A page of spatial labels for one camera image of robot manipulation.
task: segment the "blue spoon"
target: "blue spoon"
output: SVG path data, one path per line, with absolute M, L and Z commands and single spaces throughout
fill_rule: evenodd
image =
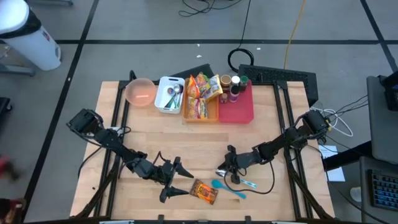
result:
M 214 188 L 216 188 L 216 189 L 225 189 L 225 190 L 227 190 L 227 191 L 229 191 L 229 192 L 232 192 L 232 193 L 236 194 L 237 196 L 239 196 L 239 197 L 241 197 L 241 198 L 243 198 L 243 199 L 246 198 L 246 195 L 245 195 L 244 193 L 241 193 L 241 192 L 234 192 L 234 191 L 230 190 L 229 188 L 227 188 L 226 186 L 224 186 L 224 184 L 221 183 L 219 180 L 212 180 L 212 181 L 211 181 L 211 185 L 212 185 Z

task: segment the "white trash can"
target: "white trash can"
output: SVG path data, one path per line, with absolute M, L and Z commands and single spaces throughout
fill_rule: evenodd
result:
M 61 64 L 61 48 L 24 0 L 0 0 L 0 39 L 41 70 Z

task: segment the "gray floor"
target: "gray floor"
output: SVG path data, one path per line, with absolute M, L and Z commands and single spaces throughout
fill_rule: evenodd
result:
M 73 7 L 31 2 L 32 10 L 52 37 L 79 40 L 94 0 L 75 1 Z M 188 2 L 203 5 L 192 0 Z M 398 2 L 367 2 L 384 38 L 398 39 L 398 25 L 394 22 Z M 229 2 L 216 4 L 221 7 Z M 87 39 L 240 39 L 247 4 L 248 1 L 243 0 L 229 9 L 184 18 L 178 15 L 179 10 L 187 10 L 180 0 L 99 0 Z M 300 4 L 300 1 L 289 0 L 252 0 L 245 39 L 288 39 Z M 308 0 L 295 39 L 377 40 L 377 37 L 359 1 Z M 236 46 L 84 45 L 26 221 L 68 217 L 85 143 L 76 138 L 65 123 L 80 109 L 95 108 L 102 81 L 128 79 L 131 69 L 138 77 L 158 79 L 204 63 L 209 63 L 216 73 L 233 74 L 226 58 Z M 255 65 L 283 67 L 286 45 L 244 44 L 243 47 L 254 54 Z M 388 47 L 398 58 L 398 46 Z M 24 172 L 15 184 L 0 180 L 0 197 L 16 198 L 25 194 L 77 45 L 62 44 L 61 48 L 63 62 L 56 70 L 38 71 L 35 77 L 0 75 L 0 96 L 10 97 L 14 103 L 14 110 L 1 125 L 0 154 L 13 159 Z M 1 62 L 30 65 L 13 51 Z M 236 54 L 233 63 L 249 61 L 244 55 Z M 380 45 L 292 45 L 288 69 L 316 73 L 319 102 L 325 108 L 334 109 L 365 95 L 367 76 L 392 73 Z M 354 131 L 354 137 L 340 133 L 332 133 L 331 137 L 349 147 L 369 140 L 368 116 L 367 108 L 346 113 L 344 119 Z M 334 186 L 348 195 L 351 187 L 359 185 L 359 165 L 352 164 L 343 170 L 346 182 Z M 333 189 L 331 195 L 337 217 L 361 220 L 360 212 Z

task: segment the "food package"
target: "food package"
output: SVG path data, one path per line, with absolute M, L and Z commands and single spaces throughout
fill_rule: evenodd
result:
M 202 97 L 209 89 L 210 85 L 208 83 L 208 78 L 202 72 L 195 78 L 197 85 L 199 87 L 200 96 Z
M 202 181 L 196 179 L 195 183 L 193 183 L 193 186 L 189 194 L 198 197 L 200 199 L 203 199 L 210 205 L 213 205 L 214 201 L 216 200 L 218 190 L 211 188 L 206 184 L 204 184 Z
M 207 104 L 203 98 L 195 99 L 188 96 L 188 115 L 190 119 L 207 119 Z
M 199 87 L 197 85 L 197 81 L 194 79 L 194 77 L 191 75 L 189 78 L 188 86 L 187 86 L 187 94 L 188 96 L 192 98 L 199 98 L 200 97 L 200 91 Z
M 208 83 L 210 85 L 210 90 L 202 96 L 204 99 L 206 99 L 206 102 L 209 102 L 214 97 L 223 94 L 223 88 L 221 87 L 220 78 L 218 75 L 209 78 Z

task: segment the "orange tray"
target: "orange tray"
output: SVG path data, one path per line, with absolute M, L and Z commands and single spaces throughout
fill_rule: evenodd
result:
M 182 101 L 182 119 L 184 122 L 188 123 L 217 123 L 218 122 L 218 96 L 207 103 L 207 113 L 208 119 L 192 119 L 187 118 L 188 114 L 188 94 L 186 92 L 188 86 L 189 78 L 185 79 L 184 86 L 184 99 Z

